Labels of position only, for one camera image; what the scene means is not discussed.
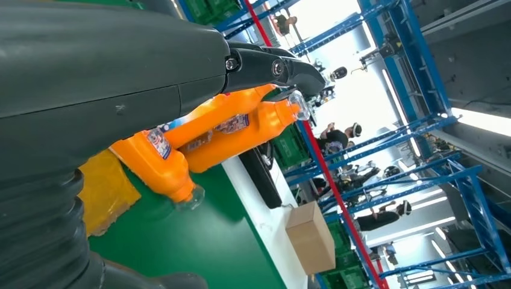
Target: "green crate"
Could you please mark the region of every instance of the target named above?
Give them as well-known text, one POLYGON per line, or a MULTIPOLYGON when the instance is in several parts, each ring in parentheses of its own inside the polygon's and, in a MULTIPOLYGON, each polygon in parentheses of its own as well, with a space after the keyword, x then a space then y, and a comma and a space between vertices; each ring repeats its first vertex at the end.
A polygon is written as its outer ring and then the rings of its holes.
POLYGON ((340 273, 330 274, 323 278, 328 289, 350 289, 344 284, 340 273))
POLYGON ((365 289, 369 285, 361 264, 341 270, 340 275, 346 287, 350 289, 365 289))
POLYGON ((228 11, 240 10, 235 0, 206 0, 214 15, 224 14, 228 11))
POLYGON ((359 265, 360 260, 352 250, 347 252, 336 251, 336 269, 344 269, 359 265))
POLYGON ((346 235, 340 222, 332 222, 327 225, 334 239, 336 255, 351 251, 350 238, 346 235))
POLYGON ((282 170, 286 170, 309 159, 304 140, 295 125, 288 126, 272 140, 275 159, 282 170))
POLYGON ((185 0, 195 22, 203 25, 210 24, 215 16, 205 0, 185 0))

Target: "black tire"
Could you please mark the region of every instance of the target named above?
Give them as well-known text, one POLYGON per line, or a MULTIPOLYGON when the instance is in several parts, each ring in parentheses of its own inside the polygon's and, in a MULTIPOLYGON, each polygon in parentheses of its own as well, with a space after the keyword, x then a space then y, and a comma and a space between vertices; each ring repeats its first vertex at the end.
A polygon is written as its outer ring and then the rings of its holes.
POLYGON ((244 152, 239 156, 255 187, 270 209, 282 206, 282 200, 273 183, 270 172, 257 148, 244 152))

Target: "black helmet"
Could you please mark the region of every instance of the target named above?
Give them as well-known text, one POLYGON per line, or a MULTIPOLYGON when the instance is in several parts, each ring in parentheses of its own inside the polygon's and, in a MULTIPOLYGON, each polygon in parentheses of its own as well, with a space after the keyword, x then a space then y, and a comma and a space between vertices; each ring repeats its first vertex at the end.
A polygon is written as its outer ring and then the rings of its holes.
POLYGON ((397 166, 389 166, 383 171, 385 178, 390 178, 391 176, 397 175, 399 173, 401 173, 401 170, 397 166))
POLYGON ((362 126, 359 123, 353 123, 353 137, 360 137, 362 134, 362 126))

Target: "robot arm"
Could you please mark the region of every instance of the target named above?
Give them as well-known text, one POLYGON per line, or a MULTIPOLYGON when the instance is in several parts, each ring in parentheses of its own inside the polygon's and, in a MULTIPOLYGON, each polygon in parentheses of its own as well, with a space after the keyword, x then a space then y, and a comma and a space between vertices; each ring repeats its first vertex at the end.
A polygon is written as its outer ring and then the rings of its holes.
POLYGON ((220 92, 319 93, 317 70, 289 56, 160 13, 2 1, 0 181, 74 169, 220 92))
POLYGON ((319 93, 317 79, 296 58, 231 48, 163 14, 0 1, 0 288, 205 288, 91 254, 77 168, 220 92, 272 82, 319 93))

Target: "ceiling light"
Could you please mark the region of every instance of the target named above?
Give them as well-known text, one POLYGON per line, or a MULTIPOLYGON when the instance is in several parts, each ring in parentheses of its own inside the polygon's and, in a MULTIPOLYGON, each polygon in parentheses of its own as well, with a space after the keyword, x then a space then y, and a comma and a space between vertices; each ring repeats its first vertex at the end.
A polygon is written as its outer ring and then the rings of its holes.
POLYGON ((462 115, 458 120, 461 123, 511 137, 511 119, 507 117, 494 116, 459 108, 453 108, 452 112, 455 116, 462 115))
POLYGON ((430 205, 433 205, 433 204, 436 204, 439 202, 443 202, 445 200, 447 200, 447 197, 439 197, 438 199, 434 199, 434 200, 430 200, 428 202, 424 202, 422 204, 414 205, 412 209, 418 210, 420 208, 427 207, 427 206, 430 206, 430 205))
MULTIPOLYGON (((396 105, 396 108, 398 110, 398 114, 400 115, 401 122, 403 125, 408 124, 408 120, 406 119, 406 116, 404 114, 403 108, 401 107, 401 103, 399 102, 398 96, 396 95, 396 91, 394 90, 394 86, 392 85, 392 82, 390 81, 389 74, 386 69, 382 69, 381 72, 383 73, 383 78, 385 79, 385 82, 387 83, 387 86, 390 90, 390 95, 392 95, 392 100, 394 100, 394 103, 396 105)), ((417 155, 417 157, 421 156, 421 152, 419 151, 419 147, 417 146, 417 142, 414 138, 410 139, 410 142, 412 143, 412 149, 417 155)))
POLYGON ((447 240, 447 237, 445 236, 445 233, 442 231, 441 228, 436 227, 434 230, 438 233, 440 238, 442 238, 444 240, 447 240))
POLYGON ((399 160, 398 161, 398 166, 401 168, 401 170, 403 170, 404 172, 408 171, 408 167, 404 164, 404 162, 402 160, 399 160))
POLYGON ((427 271, 423 271, 423 272, 407 275, 406 278, 408 278, 408 279, 416 279, 416 278, 420 278, 420 277, 430 276, 432 274, 433 274, 432 270, 427 270, 427 271))
POLYGON ((445 259, 445 254, 444 254, 444 252, 442 251, 442 249, 440 249, 440 247, 438 246, 438 244, 437 244, 434 240, 431 240, 431 243, 433 244, 434 249, 436 250, 436 252, 438 252, 438 254, 440 255, 440 257, 442 257, 442 259, 445 259))
POLYGON ((445 262, 445 264, 447 265, 447 267, 449 267, 449 269, 452 271, 452 272, 456 272, 456 268, 454 268, 453 264, 451 263, 451 261, 447 261, 445 262))
POLYGON ((413 152, 417 157, 421 156, 421 151, 419 151, 419 147, 417 146, 417 142, 415 141, 415 138, 410 138, 410 142, 412 142, 412 149, 413 152))
POLYGON ((428 224, 425 224, 425 225, 422 225, 422 226, 417 226, 417 227, 414 227, 414 228, 411 228, 411 229, 406 229, 406 230, 403 230, 403 231, 400 231, 400 232, 397 232, 397 233, 394 233, 394 234, 390 234, 390 235, 387 235, 387 236, 383 236, 383 237, 380 237, 380 238, 369 240, 369 241, 367 241, 367 245, 369 247, 372 247, 372 246, 374 246, 376 244, 380 244, 380 243, 383 243, 385 241, 395 240, 395 239, 400 238, 402 236, 410 235, 412 233, 419 232, 419 231, 422 231, 424 229, 428 229, 428 228, 436 227, 436 226, 444 224, 444 223, 452 222, 455 219, 456 219, 455 217, 449 217, 449 218, 438 220, 436 222, 431 222, 431 223, 428 223, 428 224))
POLYGON ((443 190, 440 188, 438 190, 435 190, 435 191, 430 191, 428 193, 424 193, 424 194, 413 194, 409 197, 408 201, 413 204, 413 203, 417 203, 417 202, 420 202, 422 200, 426 200, 434 195, 437 195, 439 193, 443 192, 443 190))
POLYGON ((458 279, 458 281, 460 281, 460 283, 464 282, 463 278, 458 273, 456 273, 454 275, 456 276, 456 279, 458 279))
POLYGON ((433 275, 422 277, 422 278, 417 278, 414 280, 409 280, 408 283, 415 284, 415 283, 424 282, 424 281, 431 280, 431 279, 434 279, 433 275))

